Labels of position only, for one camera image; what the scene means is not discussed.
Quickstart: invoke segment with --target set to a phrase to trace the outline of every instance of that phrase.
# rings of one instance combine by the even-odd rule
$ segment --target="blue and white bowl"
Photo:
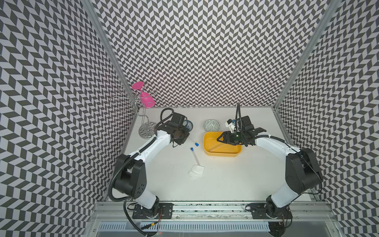
[[[186,128],[188,128],[189,132],[190,132],[190,131],[192,130],[192,128],[193,128],[193,124],[192,124],[192,122],[189,121],[189,120],[184,120],[184,121],[183,121],[183,125],[186,126]]]

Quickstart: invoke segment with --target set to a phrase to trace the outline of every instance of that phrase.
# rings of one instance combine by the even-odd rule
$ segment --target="mounting plate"
[[[162,211],[161,219],[171,219],[172,207],[173,206],[174,206],[174,204],[172,204],[172,203],[160,203],[159,204],[158,214],[161,213],[161,211]],[[147,217],[146,215],[143,215],[141,205],[136,204],[134,206],[133,219],[151,219],[151,218]]]
[[[247,205],[247,206],[250,207],[250,210],[248,210],[248,211],[251,212],[251,215],[253,216],[253,219],[270,219],[270,220],[273,219],[273,218],[268,217],[266,215],[265,204],[266,203],[250,203],[250,204]],[[282,213],[284,215],[284,219],[292,219],[292,214],[291,214],[291,210],[290,209],[288,209],[287,211],[284,210]]]

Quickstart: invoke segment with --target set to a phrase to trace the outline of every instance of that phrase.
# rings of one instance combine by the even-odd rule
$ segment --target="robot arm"
[[[108,189],[108,196],[112,201],[123,201],[127,197],[115,198],[113,191],[117,190],[135,199],[141,207],[143,214],[147,217],[155,217],[158,213],[159,198],[146,189],[146,165],[165,146],[171,142],[183,144],[189,136],[189,130],[183,126],[185,116],[175,113],[160,121],[156,126],[155,134],[138,150],[129,155],[120,155],[116,159],[114,177]]]
[[[266,214],[271,218],[281,216],[284,209],[305,190],[322,182],[321,169],[316,154],[308,148],[290,146],[281,138],[271,136],[262,128],[254,128],[248,116],[226,123],[230,131],[223,132],[217,141],[230,145],[257,145],[285,162],[285,182],[266,199]]]
[[[274,194],[266,199],[266,213],[278,217],[284,208],[309,188],[322,182],[321,169],[316,154],[308,148],[299,149],[278,140],[261,137],[255,144],[262,147],[285,162],[285,182]]]

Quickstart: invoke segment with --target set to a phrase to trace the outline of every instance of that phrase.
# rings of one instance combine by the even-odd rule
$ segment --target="white table surface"
[[[203,123],[207,119],[224,123],[235,118],[235,108],[174,108],[193,123],[189,138],[183,145],[164,147],[147,164],[147,188],[162,201],[264,201],[284,183],[285,163],[258,146],[243,147],[236,157],[214,157],[205,154]],[[161,108],[146,109],[150,121],[158,122]],[[163,118],[170,114],[165,111]],[[271,135],[283,138],[271,108],[241,108],[241,116],[248,115],[254,127],[262,127]],[[146,140],[138,135],[142,117],[133,127],[125,154],[142,146]],[[193,147],[200,165],[205,167],[202,177],[191,179],[188,172],[196,164]],[[308,194],[297,201],[310,201]]]

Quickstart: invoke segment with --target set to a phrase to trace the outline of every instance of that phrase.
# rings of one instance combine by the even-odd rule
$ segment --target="black and white chevron pattern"
[[[0,1],[0,236],[82,234],[131,122],[120,86],[79,0]]]
[[[329,0],[93,0],[157,106],[273,105]]]
[[[347,236],[379,236],[379,1],[346,0],[280,108]]]

